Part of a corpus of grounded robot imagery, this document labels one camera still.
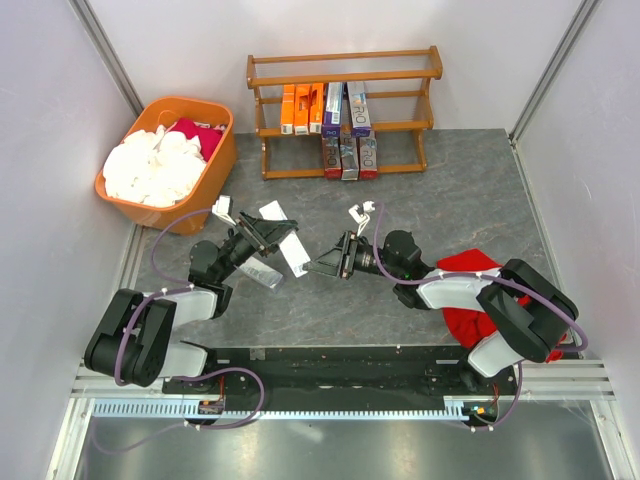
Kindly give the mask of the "silver toothpaste box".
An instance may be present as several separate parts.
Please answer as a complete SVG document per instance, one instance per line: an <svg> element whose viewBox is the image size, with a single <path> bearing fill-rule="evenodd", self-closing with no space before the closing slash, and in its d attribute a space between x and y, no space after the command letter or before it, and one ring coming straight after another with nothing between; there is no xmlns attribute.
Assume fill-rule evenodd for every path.
<svg viewBox="0 0 640 480"><path fill-rule="evenodd" d="M274 200L259 209L265 220L287 220L287 216L277 200ZM291 231L279 244L280 250L296 278L307 274L304 265L311 258L295 230Z"/></svg>
<svg viewBox="0 0 640 480"><path fill-rule="evenodd" d="M276 292L284 281L280 272L254 257L248 258L238 270L273 292Z"/></svg>

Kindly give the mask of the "red silver R&O box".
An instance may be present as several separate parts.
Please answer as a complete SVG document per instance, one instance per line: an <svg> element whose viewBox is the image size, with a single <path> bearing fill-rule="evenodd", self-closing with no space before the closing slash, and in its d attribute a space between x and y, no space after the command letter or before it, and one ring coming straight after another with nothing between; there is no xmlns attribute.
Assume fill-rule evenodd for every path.
<svg viewBox="0 0 640 480"><path fill-rule="evenodd" d="M360 167L357 151L357 140L350 134L343 133L340 136L340 159L343 181L357 181Z"/></svg>
<svg viewBox="0 0 640 480"><path fill-rule="evenodd" d="M358 156L359 178L376 179L378 177L377 140L373 131L358 139Z"/></svg>
<svg viewBox="0 0 640 480"><path fill-rule="evenodd" d="M340 179L342 177L342 163L338 137L322 139L322 158L324 177L329 180Z"/></svg>

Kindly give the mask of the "orange Curaprox toothpaste box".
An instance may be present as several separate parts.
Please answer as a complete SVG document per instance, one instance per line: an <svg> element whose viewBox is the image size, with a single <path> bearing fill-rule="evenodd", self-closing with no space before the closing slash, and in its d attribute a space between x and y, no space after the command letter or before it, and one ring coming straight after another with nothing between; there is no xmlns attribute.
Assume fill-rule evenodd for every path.
<svg viewBox="0 0 640 480"><path fill-rule="evenodd" d="M294 131L295 90L294 84L283 86L280 111L280 132L282 135L291 135Z"/></svg>

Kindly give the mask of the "purple white R.O toothpaste box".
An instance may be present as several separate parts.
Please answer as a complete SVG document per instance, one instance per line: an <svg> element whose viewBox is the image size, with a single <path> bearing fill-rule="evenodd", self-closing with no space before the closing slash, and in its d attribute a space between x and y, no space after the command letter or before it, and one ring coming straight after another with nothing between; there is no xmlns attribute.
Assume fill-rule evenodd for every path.
<svg viewBox="0 0 640 480"><path fill-rule="evenodd" d="M371 133L371 119L364 82L348 82L347 98L351 118L351 135L355 138L368 137Z"/></svg>

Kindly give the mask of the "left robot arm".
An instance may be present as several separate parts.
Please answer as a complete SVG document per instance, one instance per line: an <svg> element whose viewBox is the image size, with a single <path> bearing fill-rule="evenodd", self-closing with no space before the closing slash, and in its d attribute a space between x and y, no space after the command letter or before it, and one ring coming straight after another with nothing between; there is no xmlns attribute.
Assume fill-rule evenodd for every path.
<svg viewBox="0 0 640 480"><path fill-rule="evenodd" d="M191 247L188 277L178 289L146 295L122 288L113 295L84 353L84 366L117 385L146 387L161 374L174 323L180 313L194 320L226 312L233 288L226 279L254 254L266 257L298 229L294 220L266 220L244 212L218 246L202 240Z"/></svg>

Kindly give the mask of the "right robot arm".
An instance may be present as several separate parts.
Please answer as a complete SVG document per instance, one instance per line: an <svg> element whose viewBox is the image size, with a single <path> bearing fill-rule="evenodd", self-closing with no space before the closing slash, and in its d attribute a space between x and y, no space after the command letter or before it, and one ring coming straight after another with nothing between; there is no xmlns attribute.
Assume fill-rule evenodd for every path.
<svg viewBox="0 0 640 480"><path fill-rule="evenodd" d="M523 360L544 363L560 357L561 343L579 316L564 293L520 259L499 265L473 249L430 267L404 230L388 233L382 243L345 232L331 250L303 268L341 279L356 271L384 276L404 306L441 311L451 335L468 350L457 377L473 394Z"/></svg>

